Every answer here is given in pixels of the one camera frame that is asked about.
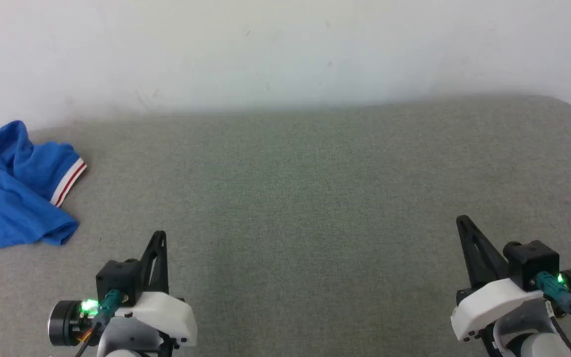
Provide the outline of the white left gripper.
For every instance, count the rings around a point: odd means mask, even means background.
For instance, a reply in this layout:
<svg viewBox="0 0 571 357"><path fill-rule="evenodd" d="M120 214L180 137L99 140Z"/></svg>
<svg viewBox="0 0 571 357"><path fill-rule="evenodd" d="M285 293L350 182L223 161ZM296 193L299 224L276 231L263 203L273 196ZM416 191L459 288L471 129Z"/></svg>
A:
<svg viewBox="0 0 571 357"><path fill-rule="evenodd" d="M198 328L190 305L169 291L166 232L154 232L141 256L143 291L136 305L120 307L106 327L88 337L97 348L179 348L197 344ZM100 308L95 299L62 300L49 316L54 346L79 346L93 328Z"/></svg>

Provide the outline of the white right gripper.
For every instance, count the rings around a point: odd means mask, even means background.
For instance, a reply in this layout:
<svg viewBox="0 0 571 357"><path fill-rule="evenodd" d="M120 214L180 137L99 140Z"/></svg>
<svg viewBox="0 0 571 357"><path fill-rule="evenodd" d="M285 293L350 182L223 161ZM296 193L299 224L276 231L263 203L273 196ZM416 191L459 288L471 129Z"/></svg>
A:
<svg viewBox="0 0 571 357"><path fill-rule="evenodd" d="M505 258L468 216L458 216L456 224L470 288L479 289L453 310L456 339L467 342L480 335L491 343L519 335L560 339L558 318L571 315L571 269L538 273L530 280L531 289L522 289L507 278Z"/></svg>

